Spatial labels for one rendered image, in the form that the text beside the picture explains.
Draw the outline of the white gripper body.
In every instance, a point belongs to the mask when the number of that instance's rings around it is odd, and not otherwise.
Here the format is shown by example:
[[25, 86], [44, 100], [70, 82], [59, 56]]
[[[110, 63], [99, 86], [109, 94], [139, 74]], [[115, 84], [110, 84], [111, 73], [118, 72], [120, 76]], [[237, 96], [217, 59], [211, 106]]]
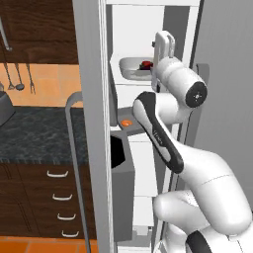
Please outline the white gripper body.
[[158, 63], [164, 57], [174, 57], [175, 38], [167, 31], [158, 32], [155, 35], [155, 41], [152, 43], [154, 47], [153, 62]]

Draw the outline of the white container with vegetables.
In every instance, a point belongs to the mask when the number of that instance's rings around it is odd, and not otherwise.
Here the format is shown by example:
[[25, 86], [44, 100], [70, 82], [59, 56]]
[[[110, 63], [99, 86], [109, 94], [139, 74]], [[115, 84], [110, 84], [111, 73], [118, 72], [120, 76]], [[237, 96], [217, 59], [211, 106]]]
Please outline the white container with vegetables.
[[151, 61], [152, 57], [124, 57], [120, 60], [120, 70], [123, 78], [132, 81], [150, 81], [152, 70], [140, 70], [139, 65], [143, 61]]

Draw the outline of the grey container with shrimp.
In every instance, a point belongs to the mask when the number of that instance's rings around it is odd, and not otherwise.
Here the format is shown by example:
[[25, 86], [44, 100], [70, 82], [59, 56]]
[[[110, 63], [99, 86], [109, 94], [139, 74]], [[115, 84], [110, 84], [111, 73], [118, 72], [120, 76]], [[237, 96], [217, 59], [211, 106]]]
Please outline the grey container with shrimp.
[[[121, 125], [122, 120], [131, 120], [132, 125], [122, 126]], [[144, 133], [144, 130], [141, 127], [141, 125], [134, 118], [131, 107], [118, 109], [118, 123], [119, 123], [120, 128], [124, 130], [127, 135], [135, 135], [135, 134]]]

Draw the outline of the grey open freezer door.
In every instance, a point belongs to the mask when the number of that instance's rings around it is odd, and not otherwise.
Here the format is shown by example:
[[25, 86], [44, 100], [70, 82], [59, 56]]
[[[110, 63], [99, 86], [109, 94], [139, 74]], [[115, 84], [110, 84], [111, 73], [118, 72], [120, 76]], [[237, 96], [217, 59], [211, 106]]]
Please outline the grey open freezer door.
[[106, 0], [72, 0], [99, 253], [115, 253]]

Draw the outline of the grey fridge freezer body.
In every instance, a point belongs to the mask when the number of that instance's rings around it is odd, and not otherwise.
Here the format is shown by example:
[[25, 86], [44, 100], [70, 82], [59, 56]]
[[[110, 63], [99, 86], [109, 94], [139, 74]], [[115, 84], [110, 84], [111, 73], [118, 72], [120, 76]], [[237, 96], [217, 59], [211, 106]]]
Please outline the grey fridge freezer body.
[[[176, 40], [175, 56], [185, 65], [193, 62], [193, 50], [204, 0], [107, 0], [112, 8], [113, 53], [111, 69], [122, 113], [143, 91], [149, 80], [131, 80], [123, 72], [154, 57], [155, 35], [161, 31]], [[118, 253], [152, 253], [159, 241], [162, 223], [153, 216], [152, 198], [169, 188], [175, 179], [165, 167], [146, 134], [128, 136], [133, 161], [134, 198], [132, 239], [117, 244]]]

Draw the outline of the red and dark vegetables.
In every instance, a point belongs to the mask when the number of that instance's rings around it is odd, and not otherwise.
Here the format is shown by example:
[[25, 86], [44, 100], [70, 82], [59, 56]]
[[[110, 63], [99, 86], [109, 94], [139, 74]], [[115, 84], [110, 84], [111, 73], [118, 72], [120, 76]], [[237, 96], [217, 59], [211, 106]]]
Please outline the red and dark vegetables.
[[150, 70], [153, 67], [153, 63], [151, 61], [143, 61], [140, 65], [139, 65], [139, 69], [140, 70]]

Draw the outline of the grey closed fridge door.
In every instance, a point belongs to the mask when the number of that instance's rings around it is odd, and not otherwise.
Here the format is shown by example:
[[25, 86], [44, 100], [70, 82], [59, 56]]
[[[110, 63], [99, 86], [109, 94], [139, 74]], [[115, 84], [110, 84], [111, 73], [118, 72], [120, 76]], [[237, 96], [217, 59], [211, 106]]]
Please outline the grey closed fridge door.
[[205, 0], [195, 62], [210, 67], [195, 147], [228, 163], [253, 209], [253, 0]]

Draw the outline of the hanging metal fork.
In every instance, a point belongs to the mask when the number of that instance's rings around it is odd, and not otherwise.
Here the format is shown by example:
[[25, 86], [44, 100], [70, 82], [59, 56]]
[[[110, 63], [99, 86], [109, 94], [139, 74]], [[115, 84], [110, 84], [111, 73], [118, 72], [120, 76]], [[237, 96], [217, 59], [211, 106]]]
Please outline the hanging metal fork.
[[26, 63], [26, 67], [28, 70], [28, 74], [29, 74], [29, 78], [30, 78], [30, 89], [31, 89], [31, 93], [36, 95], [36, 87], [32, 78], [32, 73], [31, 73], [31, 68], [30, 65], [28, 63]]

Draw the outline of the hanging metal ladle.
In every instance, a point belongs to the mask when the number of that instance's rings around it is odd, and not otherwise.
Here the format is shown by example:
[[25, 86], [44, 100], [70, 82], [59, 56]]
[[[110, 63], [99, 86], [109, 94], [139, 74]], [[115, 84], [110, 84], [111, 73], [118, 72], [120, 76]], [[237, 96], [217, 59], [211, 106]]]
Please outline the hanging metal ladle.
[[18, 73], [18, 77], [19, 77], [19, 81], [20, 83], [16, 85], [16, 89], [18, 91], [22, 91], [25, 89], [25, 85], [22, 81], [22, 78], [21, 78], [21, 74], [20, 74], [20, 69], [19, 69], [19, 64], [18, 63], [15, 63], [15, 67], [16, 67], [16, 70], [17, 70], [17, 73]]

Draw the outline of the hanging grey metal tool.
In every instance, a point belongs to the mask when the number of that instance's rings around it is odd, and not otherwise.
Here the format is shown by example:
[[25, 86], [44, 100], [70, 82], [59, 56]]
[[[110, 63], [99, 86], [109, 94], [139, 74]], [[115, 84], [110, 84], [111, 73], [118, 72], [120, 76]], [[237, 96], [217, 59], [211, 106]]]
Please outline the hanging grey metal tool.
[[7, 51], [12, 51], [12, 48], [10, 47], [9, 43], [8, 43], [8, 40], [7, 40], [7, 37], [6, 37], [6, 33], [5, 33], [5, 30], [4, 30], [4, 26], [3, 26], [3, 21], [2, 21], [2, 17], [0, 16], [0, 35], [2, 37], [2, 40], [3, 40], [3, 44], [6, 48]]

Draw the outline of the grey toaster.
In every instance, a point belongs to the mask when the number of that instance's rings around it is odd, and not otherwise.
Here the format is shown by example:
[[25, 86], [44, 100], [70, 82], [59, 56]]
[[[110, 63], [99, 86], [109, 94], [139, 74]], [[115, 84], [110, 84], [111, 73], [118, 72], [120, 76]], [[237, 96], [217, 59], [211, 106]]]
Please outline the grey toaster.
[[0, 88], [0, 126], [7, 123], [15, 114], [15, 108], [9, 95]]

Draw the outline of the dark wood drawer stack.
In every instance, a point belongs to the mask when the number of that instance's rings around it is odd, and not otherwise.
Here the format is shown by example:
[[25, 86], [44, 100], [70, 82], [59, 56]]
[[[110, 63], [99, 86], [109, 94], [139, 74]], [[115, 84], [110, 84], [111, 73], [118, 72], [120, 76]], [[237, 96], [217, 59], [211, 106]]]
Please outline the dark wood drawer stack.
[[[68, 171], [66, 178], [49, 178], [46, 171], [53, 174], [61, 174]], [[64, 238], [61, 230], [66, 233], [74, 233], [79, 230], [76, 238], [83, 239], [84, 232], [81, 222], [81, 214], [77, 197], [74, 170], [71, 165], [42, 165], [19, 164], [18, 171], [25, 191], [28, 195], [41, 237]], [[59, 202], [52, 199], [52, 195], [68, 197], [73, 195], [68, 202]], [[57, 214], [73, 216], [74, 220], [63, 221], [57, 219]]]

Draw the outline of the dark wood base cupboard door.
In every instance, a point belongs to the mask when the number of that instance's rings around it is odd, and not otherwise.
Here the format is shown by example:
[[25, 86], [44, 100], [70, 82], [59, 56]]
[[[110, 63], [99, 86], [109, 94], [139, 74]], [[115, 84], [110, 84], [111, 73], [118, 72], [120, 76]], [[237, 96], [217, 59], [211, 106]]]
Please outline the dark wood base cupboard door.
[[0, 235], [31, 235], [33, 223], [16, 165], [0, 164]]

